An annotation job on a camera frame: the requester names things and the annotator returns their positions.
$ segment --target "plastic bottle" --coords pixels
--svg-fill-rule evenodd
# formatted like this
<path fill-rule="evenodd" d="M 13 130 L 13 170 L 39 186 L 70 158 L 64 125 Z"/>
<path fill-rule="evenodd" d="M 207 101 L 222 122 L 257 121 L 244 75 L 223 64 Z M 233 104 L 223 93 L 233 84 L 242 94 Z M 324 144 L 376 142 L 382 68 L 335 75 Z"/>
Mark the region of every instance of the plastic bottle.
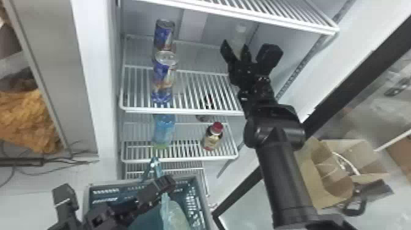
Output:
<path fill-rule="evenodd" d="M 165 149 L 171 141 L 175 130 L 176 115 L 154 114 L 155 128 L 152 138 L 154 149 Z"/>
<path fill-rule="evenodd" d="M 217 148 L 218 143 L 223 138 L 223 124 L 214 122 L 210 125 L 201 140 L 201 146 L 207 151 L 213 151 Z"/>
<path fill-rule="evenodd" d="M 241 51 L 243 50 L 245 44 L 247 27 L 242 24 L 237 24 L 235 26 L 232 38 L 228 41 L 231 46 L 232 52 L 235 54 L 238 60 L 241 60 Z"/>
<path fill-rule="evenodd" d="M 163 219 L 164 230 L 190 230 L 190 225 L 180 205 L 172 201 L 167 194 L 162 197 L 160 215 Z"/>

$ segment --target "cardboard box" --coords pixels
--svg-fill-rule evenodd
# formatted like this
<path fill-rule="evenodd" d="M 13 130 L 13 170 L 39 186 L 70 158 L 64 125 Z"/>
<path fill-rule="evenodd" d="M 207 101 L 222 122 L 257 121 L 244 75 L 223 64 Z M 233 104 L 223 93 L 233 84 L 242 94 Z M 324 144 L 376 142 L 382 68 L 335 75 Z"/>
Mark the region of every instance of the cardboard box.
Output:
<path fill-rule="evenodd" d="M 307 140 L 295 157 L 315 208 L 323 209 L 351 198 L 352 179 L 316 138 Z"/>
<path fill-rule="evenodd" d="M 404 138 L 392 144 L 387 152 L 411 182 L 411 139 Z"/>
<path fill-rule="evenodd" d="M 331 151 L 349 160 L 359 170 L 361 175 L 351 175 L 353 182 L 368 184 L 389 176 L 380 161 L 380 157 L 375 154 L 367 141 L 362 139 L 329 139 L 321 142 Z"/>

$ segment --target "glass door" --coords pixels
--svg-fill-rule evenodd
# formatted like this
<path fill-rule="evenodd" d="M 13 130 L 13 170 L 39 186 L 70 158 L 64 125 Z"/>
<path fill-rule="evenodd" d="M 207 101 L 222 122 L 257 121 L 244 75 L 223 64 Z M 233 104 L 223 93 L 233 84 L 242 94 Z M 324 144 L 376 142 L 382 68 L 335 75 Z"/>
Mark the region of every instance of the glass door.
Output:
<path fill-rule="evenodd" d="M 295 152 L 313 206 L 357 229 L 410 229 L 411 18 L 304 122 Z M 257 168 L 213 212 L 220 229 L 272 229 Z"/>

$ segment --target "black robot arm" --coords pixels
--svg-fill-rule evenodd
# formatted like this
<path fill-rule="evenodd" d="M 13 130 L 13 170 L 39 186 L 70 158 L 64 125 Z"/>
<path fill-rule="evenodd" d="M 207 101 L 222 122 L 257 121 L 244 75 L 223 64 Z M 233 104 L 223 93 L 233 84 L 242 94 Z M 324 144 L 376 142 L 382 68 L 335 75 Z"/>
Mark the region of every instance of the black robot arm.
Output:
<path fill-rule="evenodd" d="M 244 45 L 238 60 L 225 40 L 220 49 L 228 64 L 230 82 L 245 113 L 244 143 L 254 148 L 272 210 L 275 229 L 353 230 L 339 215 L 320 216 L 305 187 L 294 151 L 305 143 L 305 131 L 292 106 L 274 98 L 270 74 L 283 51 L 262 45 L 256 62 Z"/>

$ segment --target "blue can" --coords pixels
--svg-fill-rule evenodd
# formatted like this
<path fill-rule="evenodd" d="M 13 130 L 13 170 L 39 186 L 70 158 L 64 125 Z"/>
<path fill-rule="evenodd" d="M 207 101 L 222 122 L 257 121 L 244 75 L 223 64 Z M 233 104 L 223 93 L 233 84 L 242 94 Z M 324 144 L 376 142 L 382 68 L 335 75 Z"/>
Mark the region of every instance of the blue can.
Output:
<path fill-rule="evenodd" d="M 151 99 L 154 103 L 168 103 L 172 98 L 172 85 L 176 78 L 177 55 L 158 51 L 153 60 Z"/>
<path fill-rule="evenodd" d="M 171 50 L 176 24 L 173 21 L 158 19 L 155 22 L 153 58 L 157 51 Z"/>

